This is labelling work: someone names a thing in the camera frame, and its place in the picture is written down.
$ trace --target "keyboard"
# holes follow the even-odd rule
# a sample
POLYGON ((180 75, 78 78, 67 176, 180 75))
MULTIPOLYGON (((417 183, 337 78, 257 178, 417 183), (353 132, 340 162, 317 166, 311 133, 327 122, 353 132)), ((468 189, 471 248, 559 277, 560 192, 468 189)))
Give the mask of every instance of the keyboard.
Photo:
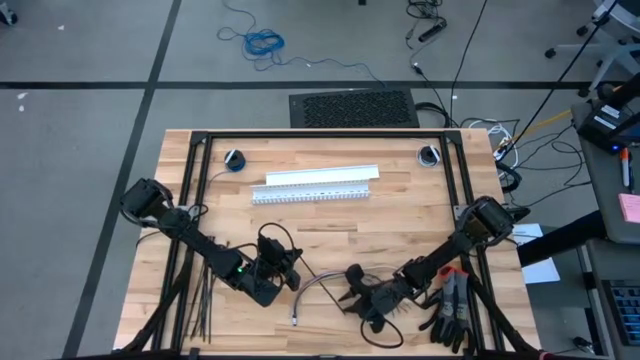
POLYGON ((602 283, 622 343, 640 346, 640 281, 607 280, 602 283))

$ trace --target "black floor stripe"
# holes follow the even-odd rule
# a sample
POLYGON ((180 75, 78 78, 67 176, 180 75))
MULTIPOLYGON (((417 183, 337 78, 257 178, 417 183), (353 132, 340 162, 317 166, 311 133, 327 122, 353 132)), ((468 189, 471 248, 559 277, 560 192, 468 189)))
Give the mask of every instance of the black floor stripe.
POLYGON ((149 81, 146 83, 146 89, 140 102, 140 108, 136 115, 133 130, 129 137, 129 143, 120 165, 120 172, 118 173, 118 179, 111 195, 111 201, 107 209, 107 215, 100 231, 100 237, 98 238, 98 244, 93 254, 93 260, 89 267, 89 274, 85 281, 84 288, 82 289, 82 295, 80 296, 80 302, 76 309, 73 323, 71 324, 71 330, 67 337, 67 343, 65 344, 64 351, 62 353, 63 358, 76 357, 82 336, 84 334, 87 321, 89 320, 89 314, 91 307, 93 306, 93 299, 98 289, 98 283, 100 282, 100 276, 102 275, 102 269, 104 267, 105 260, 107 258, 107 252, 109 251, 109 245, 111 244, 111 238, 113 230, 118 220, 119 199, 120 196, 126 190, 127 182, 129 181, 129 175, 131 168, 133 167, 133 160, 135 159, 136 152, 138 151, 138 145, 140 144, 140 138, 142 137, 142 131, 151 108, 151 101, 153 100, 153 94, 155 92, 155 86, 160 76, 160 70, 164 62, 167 48, 169 47, 169 41, 171 40, 171 34, 173 33, 173 27, 180 10, 182 0, 173 0, 171 9, 169 10, 169 16, 162 32, 162 38, 160 39, 160 45, 158 46, 158 52, 156 53, 151 73, 149 74, 149 81))
POLYGON ((144 90, 147 81, 0 81, 9 90, 144 90))
MULTIPOLYGON (((412 89, 426 88, 424 81, 387 81, 389 87, 412 89)), ((451 89, 451 81, 432 81, 436 89, 451 89)), ((605 81, 614 86, 622 81, 605 81)), ((97 82, 0 82, 0 89, 12 90, 286 90, 286 89, 351 89, 381 88, 377 81, 157 81, 154 84, 142 81, 97 81, 97 82)), ((558 84, 558 90, 579 90, 589 87, 588 81, 567 81, 558 84)), ((458 81, 456 89, 467 90, 549 90, 555 81, 458 81)))

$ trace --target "coiled blue cable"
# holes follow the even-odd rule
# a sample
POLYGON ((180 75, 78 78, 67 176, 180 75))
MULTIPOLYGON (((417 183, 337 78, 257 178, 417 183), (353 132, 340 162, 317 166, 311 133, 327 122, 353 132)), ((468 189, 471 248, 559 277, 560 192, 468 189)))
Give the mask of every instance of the coiled blue cable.
POLYGON ((252 32, 252 30, 256 27, 256 24, 257 24, 256 17, 253 16, 252 13, 246 10, 232 8, 224 0, 222 1, 222 4, 228 10, 231 10, 237 13, 246 14, 251 17, 251 20, 252 20, 251 26, 249 27, 249 29, 247 29, 247 31, 244 34, 235 31, 233 28, 229 26, 225 26, 218 30, 218 33, 216 34, 216 36, 218 37, 219 40, 222 40, 222 41, 231 41, 237 37, 242 38, 242 48, 241 48, 242 56, 247 61, 251 61, 253 63, 253 68, 256 71, 262 72, 262 71, 269 70, 274 66, 286 66, 296 60, 301 60, 306 62, 307 64, 313 64, 313 65, 322 64, 326 62, 334 62, 344 68, 362 67, 367 71, 369 76, 371 76, 373 79, 375 79, 380 84, 382 84, 382 86, 387 87, 387 84, 385 84, 382 80, 378 79, 375 75, 373 75, 373 72, 371 71, 371 69, 369 69, 369 66, 367 66, 367 64, 362 62, 355 63, 355 64, 344 64, 333 58, 326 58, 322 60, 312 61, 300 56, 295 56, 287 61, 283 61, 282 58, 280 57, 280 50, 284 48, 285 41, 280 34, 276 33, 271 29, 262 29, 258 32, 252 32), (223 33, 230 33, 230 35, 223 36, 223 33), (268 65, 264 67, 259 67, 258 66, 259 62, 267 62, 268 65))

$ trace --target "black glove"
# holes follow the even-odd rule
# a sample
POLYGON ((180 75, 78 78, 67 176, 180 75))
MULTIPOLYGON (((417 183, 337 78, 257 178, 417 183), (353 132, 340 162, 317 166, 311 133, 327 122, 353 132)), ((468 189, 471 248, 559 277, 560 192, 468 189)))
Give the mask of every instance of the black glove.
POLYGON ((428 309, 435 304, 438 304, 438 307, 431 316, 431 319, 418 327, 420 331, 423 331, 433 325, 433 329, 431 329, 431 342, 441 343, 444 346, 451 345, 454 340, 454 328, 456 325, 454 313, 456 292, 455 274, 455 269, 450 266, 445 266, 440 270, 440 276, 443 277, 442 288, 429 296, 423 308, 428 309))
POLYGON ((467 285, 467 278, 469 275, 464 271, 456 270, 456 324, 453 334, 453 345, 451 351, 454 354, 458 353, 460 345, 464 341, 464 335, 469 337, 469 346, 467 352, 473 354, 475 351, 475 343, 473 341, 473 332, 471 331, 471 323, 469 322, 469 301, 467 296, 469 294, 469 287, 467 285))

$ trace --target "wooden tabletop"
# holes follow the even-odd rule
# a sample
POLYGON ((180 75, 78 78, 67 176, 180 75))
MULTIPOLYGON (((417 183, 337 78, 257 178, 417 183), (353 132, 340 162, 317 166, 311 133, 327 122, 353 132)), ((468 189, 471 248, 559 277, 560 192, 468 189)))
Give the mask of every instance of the wooden tabletop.
MULTIPOLYGON (((489 195, 502 202, 486 131, 464 129, 461 132, 475 197, 489 195)), ((160 154, 155 178, 168 186, 175 196, 182 185, 190 134, 188 130, 167 131, 160 154)), ((241 172, 220 175, 210 183, 204 200, 210 210, 201 219, 200 230, 215 235, 218 243, 228 241, 231 245, 239 245, 255 242, 262 224, 277 222, 289 230, 296 247, 304 250, 303 257, 315 273, 344 270, 359 263, 364 268, 383 267, 372 272, 383 279, 389 278, 391 270, 384 267, 397 268, 409 259, 429 254, 453 230, 443 166, 425 168, 418 164, 416 151, 424 145, 420 141, 399 138, 216 139, 208 178, 224 171, 223 157, 232 148, 240 149, 248 162, 241 172), (249 186, 264 184, 267 172, 371 164, 379 166, 380 178, 370 181, 371 196, 367 199, 251 204, 249 186)), ((436 140, 426 141, 439 147, 436 140)), ((188 204, 194 202, 201 152, 196 157, 191 186, 194 190, 188 204)), ((455 159, 453 146, 450 152, 451 158, 455 159)), ((453 162, 458 197, 464 203, 457 163, 453 162)), ((286 236, 277 228, 267 228, 264 234, 288 246, 286 236)), ((169 240, 163 235, 151 236, 138 247, 114 348, 131 341, 158 304, 168 249, 169 240)), ((249 249, 247 253, 254 256, 251 251, 249 249)), ((487 257, 498 305, 523 337, 539 347, 515 246, 502 242, 490 248, 487 257)), ((201 257, 196 255, 192 284, 197 281, 200 264, 201 257)), ((296 270, 303 282, 310 279, 309 271, 300 262, 296 263, 296 270)), ((329 281, 326 285, 336 298, 348 288, 344 279, 329 281)), ((439 286, 436 280, 433 288, 439 286)), ((209 344, 208 338, 203 341, 200 337, 190 339, 187 336, 183 351, 199 347, 203 354, 235 355, 451 354, 450 349, 430 343, 429 330, 418 331, 418 325, 430 317, 430 310, 407 304, 404 310, 388 316, 404 335, 405 344, 398 349, 386 350, 367 344, 360 335, 360 319, 354 314, 343 315, 319 286, 304 293, 298 308, 298 326, 293 327, 291 304, 294 295, 285 287, 271 306, 263 308, 246 294, 217 282, 212 301, 212 341, 209 344)), ((187 311, 191 307, 191 296, 187 311)), ((488 348, 493 348, 483 307, 480 313, 485 342, 488 348)), ((165 347, 170 339, 173 314, 171 311, 165 326, 165 347)), ((189 333, 194 321, 195 316, 189 324, 189 333)), ((388 325, 380 334, 365 331, 377 342, 395 343, 398 340, 388 325)))

